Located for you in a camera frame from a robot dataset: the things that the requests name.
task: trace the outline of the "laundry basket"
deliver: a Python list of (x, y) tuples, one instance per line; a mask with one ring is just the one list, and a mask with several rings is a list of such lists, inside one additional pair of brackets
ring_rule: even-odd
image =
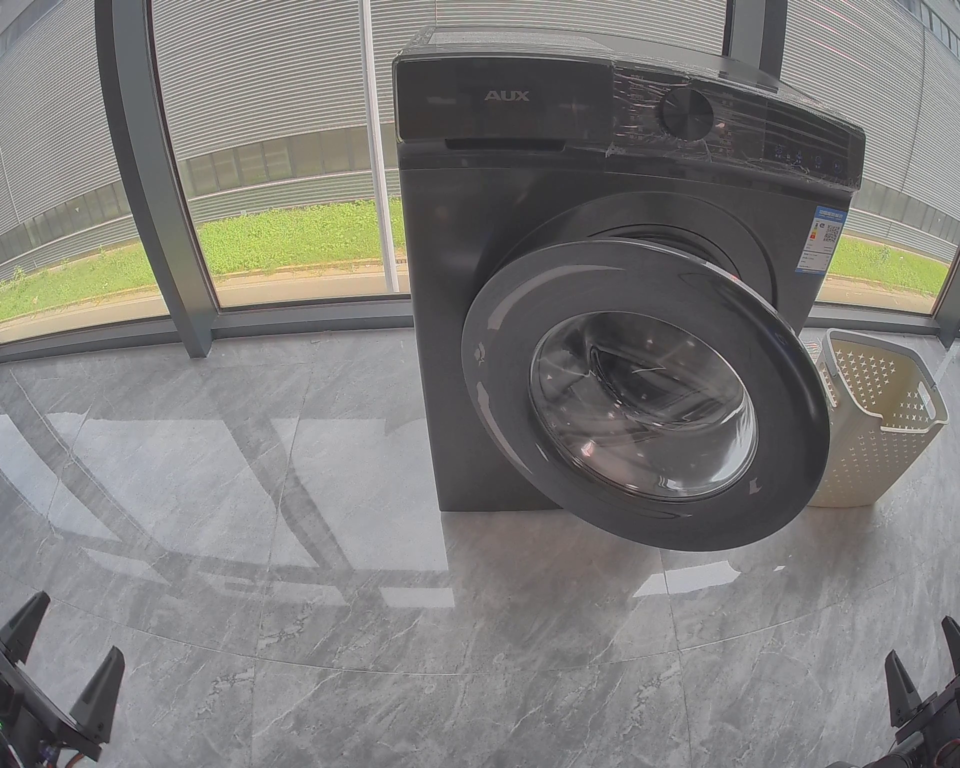
[(830, 410), (827, 470), (810, 506), (873, 504), (947, 423), (947, 406), (912, 349), (835, 329), (806, 346)]

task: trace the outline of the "door glass window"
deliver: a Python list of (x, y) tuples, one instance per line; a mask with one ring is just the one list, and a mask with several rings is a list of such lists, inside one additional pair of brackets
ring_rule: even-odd
[(645, 315), (559, 324), (531, 370), (540, 422), (574, 466), (660, 500), (720, 492), (756, 454), (754, 404), (712, 347)]

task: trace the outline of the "green lawn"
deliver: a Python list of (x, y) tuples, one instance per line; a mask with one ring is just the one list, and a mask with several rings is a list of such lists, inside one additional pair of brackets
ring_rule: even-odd
[(829, 273), (936, 296), (947, 277), (947, 269), (948, 265), (942, 261), (910, 251), (841, 237)]
[[(394, 244), (404, 249), (400, 199), (390, 200)], [(199, 227), (214, 279), (254, 270), (380, 259), (373, 201), (271, 210)], [(915, 253), (843, 237), (832, 275), (874, 280), (893, 289), (936, 295), (947, 265)], [(0, 322), (84, 300), (156, 286), (139, 243), (0, 282)]]
[[(400, 199), (390, 200), (394, 245), (405, 248)], [(214, 279), (281, 267), (379, 261), (380, 235), (372, 200), (312, 205), (238, 216), (198, 228)], [(0, 281), (0, 322), (123, 291), (156, 286), (139, 243)]]

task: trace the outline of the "gray marble floor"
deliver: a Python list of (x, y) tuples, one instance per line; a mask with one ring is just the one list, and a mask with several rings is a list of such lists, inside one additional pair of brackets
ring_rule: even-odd
[[(944, 357), (904, 341), (931, 368)], [(960, 418), (960, 363), (942, 391)], [(951, 425), (873, 508), (709, 554), (566, 513), (442, 515), (414, 337), (0, 367), (0, 616), (63, 708), (111, 644), (105, 765), (858, 764), (960, 617)]]

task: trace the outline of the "front-loading washing machine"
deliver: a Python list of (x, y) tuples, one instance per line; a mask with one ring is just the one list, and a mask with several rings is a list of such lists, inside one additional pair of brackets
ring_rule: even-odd
[(564, 508), (682, 550), (789, 522), (829, 445), (796, 331), (863, 131), (613, 36), (431, 27), (393, 76), (441, 509)]

